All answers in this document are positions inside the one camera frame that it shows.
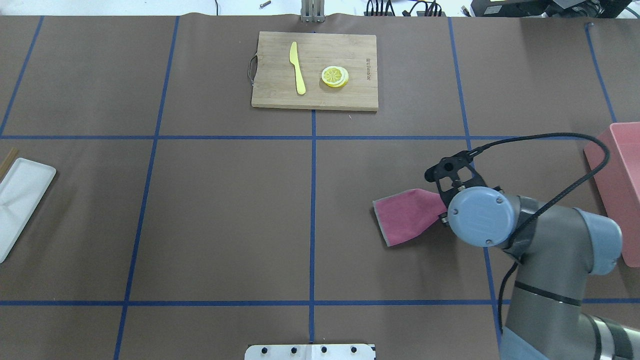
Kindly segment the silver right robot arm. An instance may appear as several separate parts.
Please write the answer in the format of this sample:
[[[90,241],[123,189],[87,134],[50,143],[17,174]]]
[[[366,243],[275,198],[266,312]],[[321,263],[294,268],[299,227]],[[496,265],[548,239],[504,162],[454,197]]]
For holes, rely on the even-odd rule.
[[[526,196],[469,187],[446,205],[462,241],[496,247],[518,265],[499,346],[501,360],[637,360],[639,331],[582,310],[587,278],[606,275],[622,253],[620,226],[579,208],[554,205],[513,240],[541,208]]]

